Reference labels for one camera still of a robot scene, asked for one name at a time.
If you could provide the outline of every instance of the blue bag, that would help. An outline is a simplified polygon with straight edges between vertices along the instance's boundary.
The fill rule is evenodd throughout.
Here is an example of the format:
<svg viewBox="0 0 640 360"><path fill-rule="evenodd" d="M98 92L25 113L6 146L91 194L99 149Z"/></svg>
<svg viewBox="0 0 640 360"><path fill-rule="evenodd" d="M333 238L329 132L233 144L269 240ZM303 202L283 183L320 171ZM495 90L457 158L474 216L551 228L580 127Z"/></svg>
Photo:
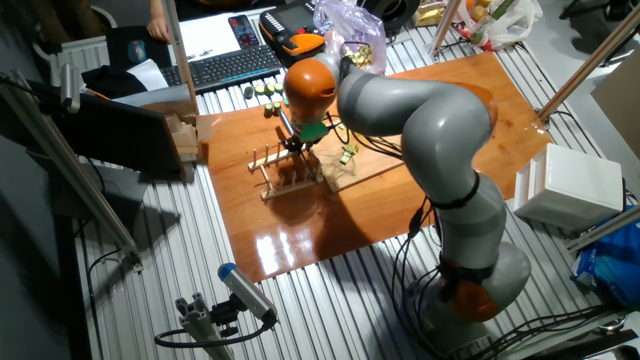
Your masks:
<svg viewBox="0 0 640 360"><path fill-rule="evenodd" d="M627 308L640 310L640 221L589 245L573 270L575 281L613 296Z"/></svg>

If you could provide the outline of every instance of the black keyboard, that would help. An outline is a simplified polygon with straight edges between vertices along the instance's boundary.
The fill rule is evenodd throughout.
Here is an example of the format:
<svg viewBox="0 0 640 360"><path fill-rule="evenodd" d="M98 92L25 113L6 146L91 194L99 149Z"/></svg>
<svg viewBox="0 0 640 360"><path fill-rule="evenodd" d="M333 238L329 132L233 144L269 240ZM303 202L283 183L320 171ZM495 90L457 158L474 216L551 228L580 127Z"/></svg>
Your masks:
<svg viewBox="0 0 640 360"><path fill-rule="evenodd" d="M189 63L196 93L216 90L280 73L280 62L268 45L242 49ZM180 85L178 67L160 70L169 86Z"/></svg>

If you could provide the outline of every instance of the white paper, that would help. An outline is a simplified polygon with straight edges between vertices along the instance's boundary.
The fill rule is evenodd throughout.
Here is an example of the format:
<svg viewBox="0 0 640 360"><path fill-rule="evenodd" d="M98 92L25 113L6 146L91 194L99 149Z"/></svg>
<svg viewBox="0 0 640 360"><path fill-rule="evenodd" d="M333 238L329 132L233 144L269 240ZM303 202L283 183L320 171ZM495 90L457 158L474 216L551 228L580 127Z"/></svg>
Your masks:
<svg viewBox="0 0 640 360"><path fill-rule="evenodd" d="M147 88L147 91L169 87L158 65L151 59L132 67L127 72L138 78L142 85Z"/></svg>
<svg viewBox="0 0 640 360"><path fill-rule="evenodd" d="M233 16L236 14L226 13L181 22L180 32L187 60L195 61L240 50L240 44L229 25L229 18ZM169 53L173 55L171 45ZM176 65L175 56L171 56L171 63Z"/></svg>
<svg viewBox="0 0 640 360"><path fill-rule="evenodd" d="M187 87L187 84L182 84L153 91L141 92L125 96L120 99L114 99L113 101L140 107L142 105L161 102L191 101L191 95L189 95L189 87Z"/></svg>

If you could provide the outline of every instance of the metal grating table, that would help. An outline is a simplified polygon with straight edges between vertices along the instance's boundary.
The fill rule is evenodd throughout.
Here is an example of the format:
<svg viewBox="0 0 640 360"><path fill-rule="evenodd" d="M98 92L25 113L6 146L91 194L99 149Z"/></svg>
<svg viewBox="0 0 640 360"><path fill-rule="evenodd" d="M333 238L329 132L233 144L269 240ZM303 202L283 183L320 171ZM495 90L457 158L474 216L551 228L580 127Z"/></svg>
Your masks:
<svg viewBox="0 0 640 360"><path fill-rule="evenodd" d="M258 12L248 13L254 27ZM387 50L387 74L432 64L425 44L435 29L405 28ZM444 46L457 41L450 32ZM479 52L467 44L442 50L440 61ZM525 47L496 53L499 61L532 107L541 107L554 93L554 85ZM104 42L91 46L69 46L54 56L52 67L65 62L83 69L108 64ZM253 85L282 81L283 74ZM262 99L245 100L243 86L234 86L197 97L200 112L213 114L264 104ZM280 100L275 94L273 100ZM572 112L563 105L561 110ZM552 115L549 135L557 144L602 157L595 142L579 121ZM192 184L154 182L144 196L139 217L132 229L141 249L144 271L131 271L120 254L110 256L91 273L95 291L94 320L87 278L81 271L85 310L93 357L100 359L206 359L204 351L157 347L153 337L178 329L174 301L201 292L208 305L228 299L229 291L217 278L218 267L233 262L216 194L204 165L194 166ZM411 247L409 280L436 264L438 246L428 241L425 228ZM78 261L91 264L115 244L90 223L76 239ZM429 358L400 329L390 298L393 258L405 236L388 239L348 254L325 260L275 278L259 287L278 309L280 324L275 331L242 344L232 345L237 359L424 359ZM562 243L562 234L541 224L531 224L508 211L504 241L520 247L532 263L532 276L518 299L487 327L504 334L526 320L560 314L600 304L593 294L583 294L569 280L572 258ZM263 254L278 239L264 239ZM541 334L510 348L504 358L520 359L608 322L613 316L594 319L565 333ZM259 324L250 314L241 314L240 333L255 331ZM189 341L178 336L176 341Z"/></svg>

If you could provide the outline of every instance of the orange device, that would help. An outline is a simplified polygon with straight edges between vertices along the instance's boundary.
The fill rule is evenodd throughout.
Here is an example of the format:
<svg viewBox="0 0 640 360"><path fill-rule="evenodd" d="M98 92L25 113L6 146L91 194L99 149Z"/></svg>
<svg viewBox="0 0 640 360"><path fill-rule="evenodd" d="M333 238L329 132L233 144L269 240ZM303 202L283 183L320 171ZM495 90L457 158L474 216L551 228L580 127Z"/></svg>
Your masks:
<svg viewBox="0 0 640 360"><path fill-rule="evenodd" d="M324 49L324 37L313 25L315 5L298 0L260 14L260 32L285 67Z"/></svg>

